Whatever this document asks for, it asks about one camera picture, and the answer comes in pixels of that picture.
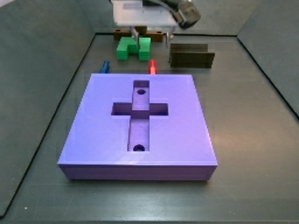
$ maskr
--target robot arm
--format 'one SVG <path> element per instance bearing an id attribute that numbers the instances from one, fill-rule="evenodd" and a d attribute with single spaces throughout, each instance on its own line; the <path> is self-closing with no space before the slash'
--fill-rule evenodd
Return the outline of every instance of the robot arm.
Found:
<path id="1" fill-rule="evenodd" d="M 192 27 L 202 15 L 191 0 L 112 0 L 116 25 L 128 26 L 138 40 L 135 26 L 168 27 L 166 34 L 168 44 L 175 27 Z"/>
<path id="2" fill-rule="evenodd" d="M 143 5 L 162 5 L 172 14 L 172 18 L 183 29 L 192 27 L 202 18 L 192 1 L 143 0 Z"/>

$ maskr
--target red object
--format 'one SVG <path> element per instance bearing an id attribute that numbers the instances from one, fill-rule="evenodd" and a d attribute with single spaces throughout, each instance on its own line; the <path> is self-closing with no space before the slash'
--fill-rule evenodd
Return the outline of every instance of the red object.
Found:
<path id="1" fill-rule="evenodd" d="M 150 59 L 150 62 L 148 62 L 148 73 L 156 74 L 156 64 L 154 59 Z"/>

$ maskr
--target purple block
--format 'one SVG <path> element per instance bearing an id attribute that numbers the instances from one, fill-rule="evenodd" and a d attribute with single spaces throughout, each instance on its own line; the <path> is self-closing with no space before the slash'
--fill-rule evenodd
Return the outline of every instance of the purple block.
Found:
<path id="1" fill-rule="evenodd" d="M 92 74 L 59 166 L 68 179 L 208 180 L 218 160 L 192 76 Z"/>

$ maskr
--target green object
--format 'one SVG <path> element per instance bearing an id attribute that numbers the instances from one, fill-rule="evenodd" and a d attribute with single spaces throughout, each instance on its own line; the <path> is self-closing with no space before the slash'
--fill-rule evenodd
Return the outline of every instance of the green object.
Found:
<path id="1" fill-rule="evenodd" d="M 138 49 L 134 38 L 123 37 L 116 48 L 116 58 L 127 60 L 130 54 L 139 54 L 140 60 L 150 60 L 151 55 L 151 38 L 139 38 L 140 48 Z"/>

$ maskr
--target cross-shaped slot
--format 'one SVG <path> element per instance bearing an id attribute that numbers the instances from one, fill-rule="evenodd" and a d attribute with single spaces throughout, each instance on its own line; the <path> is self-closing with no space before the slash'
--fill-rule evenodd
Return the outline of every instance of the cross-shaped slot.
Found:
<path id="1" fill-rule="evenodd" d="M 112 116 L 131 116 L 128 151 L 150 151 L 150 116 L 168 116 L 167 103 L 150 103 L 150 80 L 135 80 L 132 103 L 114 102 Z"/>

